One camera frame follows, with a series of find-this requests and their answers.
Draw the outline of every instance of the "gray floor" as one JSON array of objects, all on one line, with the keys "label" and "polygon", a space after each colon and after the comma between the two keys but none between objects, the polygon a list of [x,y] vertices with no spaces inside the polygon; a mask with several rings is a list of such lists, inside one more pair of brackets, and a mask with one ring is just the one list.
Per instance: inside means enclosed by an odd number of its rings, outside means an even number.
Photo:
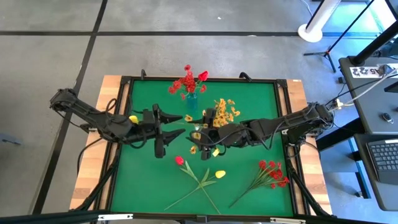
[{"label": "gray floor", "polygon": [[[100,4],[100,0],[3,0],[0,30],[92,30]],[[316,6],[310,2],[312,11]],[[364,7],[342,4],[324,31],[341,32]],[[109,1],[100,30],[295,32],[309,18],[299,0],[120,0]],[[377,32],[378,28],[369,12],[352,31]],[[88,39],[0,36],[1,132],[24,142],[22,146],[0,144],[0,216],[29,211],[60,124],[60,117],[49,109],[49,99],[58,88],[74,85]],[[245,71],[253,78],[301,79],[307,100],[325,103],[340,91],[341,85],[336,84],[340,74],[333,74],[324,58],[302,54],[323,51],[334,41],[324,38],[310,44],[299,37],[97,37],[80,98],[95,105],[104,75],[138,75],[142,68],[153,76],[183,75],[182,68],[189,63],[194,71],[208,70],[211,77],[236,77]],[[340,57],[357,54],[370,41],[343,39],[332,52],[336,65]],[[353,107],[338,111],[336,123],[345,124],[355,116]],[[68,210],[77,155],[85,141],[83,131],[69,128],[44,212]],[[323,159],[323,166],[328,162]],[[367,202],[358,216],[346,213],[344,206],[354,208],[364,202],[349,200],[350,194],[329,184],[341,177],[325,177],[335,215],[371,220],[370,215],[360,214],[382,214],[387,221],[396,217],[396,213],[379,211],[375,202]],[[353,184],[352,177],[346,179],[350,180],[344,180],[346,185]]]}]

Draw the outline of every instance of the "blue vase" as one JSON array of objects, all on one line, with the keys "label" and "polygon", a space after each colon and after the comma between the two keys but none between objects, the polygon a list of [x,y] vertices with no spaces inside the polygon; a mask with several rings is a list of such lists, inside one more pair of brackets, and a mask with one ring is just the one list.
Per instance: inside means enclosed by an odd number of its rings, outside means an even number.
[{"label": "blue vase", "polygon": [[187,107],[188,110],[194,112],[198,109],[198,95],[197,93],[189,93],[187,95]]}]

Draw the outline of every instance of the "wooden table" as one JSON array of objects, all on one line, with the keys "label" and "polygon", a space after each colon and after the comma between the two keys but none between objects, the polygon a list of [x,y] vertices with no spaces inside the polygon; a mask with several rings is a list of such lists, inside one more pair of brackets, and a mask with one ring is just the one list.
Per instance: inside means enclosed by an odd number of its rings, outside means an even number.
[{"label": "wooden table", "polygon": [[[119,86],[121,82],[121,76],[119,75],[106,75],[104,76],[102,87],[99,93],[98,102],[96,108],[100,111],[104,111],[109,100],[116,98],[119,92]],[[287,86],[289,91],[290,106],[292,111],[302,110],[307,106],[307,101],[305,99],[305,93],[301,80],[287,80]],[[128,88],[124,88],[124,93],[122,97],[120,113],[124,111],[124,105],[127,98]],[[282,104],[282,112],[286,114],[287,107],[285,105],[284,92],[282,88],[279,88],[280,101]],[[87,144],[98,139],[98,133],[90,133],[88,135]],[[307,138],[307,142],[316,144],[314,138]],[[106,141],[101,140],[95,145],[87,149],[81,160],[80,171],[76,180],[75,190],[73,192],[72,201],[70,208],[76,208],[84,201],[84,199],[90,194],[95,185],[98,183],[101,168],[104,161],[106,148]],[[113,159],[114,152],[116,150],[116,144],[112,145],[111,158]],[[308,145],[303,145],[300,151],[300,157],[302,162],[303,176],[305,179],[305,185],[315,198],[315,200],[322,206],[322,208],[331,214],[331,207],[328,198],[328,193],[326,191],[326,184],[323,178],[322,167],[320,164],[320,158],[318,151]],[[106,199],[108,197],[109,181],[105,185],[101,201],[99,203],[99,208],[105,208]],[[304,214],[304,207],[302,202],[302,196],[300,189],[295,185],[295,194],[297,200],[297,210],[298,213]]]}]

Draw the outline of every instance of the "tripod stand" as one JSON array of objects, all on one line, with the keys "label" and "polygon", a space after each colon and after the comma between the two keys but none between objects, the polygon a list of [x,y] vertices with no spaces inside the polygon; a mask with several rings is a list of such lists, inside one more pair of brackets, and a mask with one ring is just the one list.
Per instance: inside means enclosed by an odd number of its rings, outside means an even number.
[{"label": "tripod stand", "polygon": [[361,13],[359,13],[359,15],[354,19],[354,21],[348,26],[348,28],[346,30],[344,30],[344,32],[339,36],[339,38],[336,40],[335,43],[333,43],[332,46],[328,47],[328,50],[326,50],[325,52],[314,52],[314,53],[305,53],[304,56],[309,56],[309,55],[322,55],[322,57],[325,57],[329,60],[331,68],[333,69],[333,73],[336,73],[336,67],[335,64],[333,63],[331,57],[330,57],[330,52],[331,50],[337,45],[337,43],[344,37],[344,35],[346,35],[346,33],[351,29],[351,27],[355,24],[355,22],[362,16],[362,14],[365,13],[365,11],[368,9],[368,7],[374,2],[374,0],[372,0],[371,2],[369,2],[369,4],[362,10]]}]

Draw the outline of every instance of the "white pole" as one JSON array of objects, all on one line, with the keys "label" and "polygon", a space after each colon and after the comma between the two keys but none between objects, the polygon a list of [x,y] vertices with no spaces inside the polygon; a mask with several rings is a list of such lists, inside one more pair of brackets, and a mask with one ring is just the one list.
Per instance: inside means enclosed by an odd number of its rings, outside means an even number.
[{"label": "white pole", "polygon": [[341,0],[323,0],[310,19],[310,23],[298,28],[298,35],[308,42],[318,42],[322,39],[322,28],[336,10]]}]

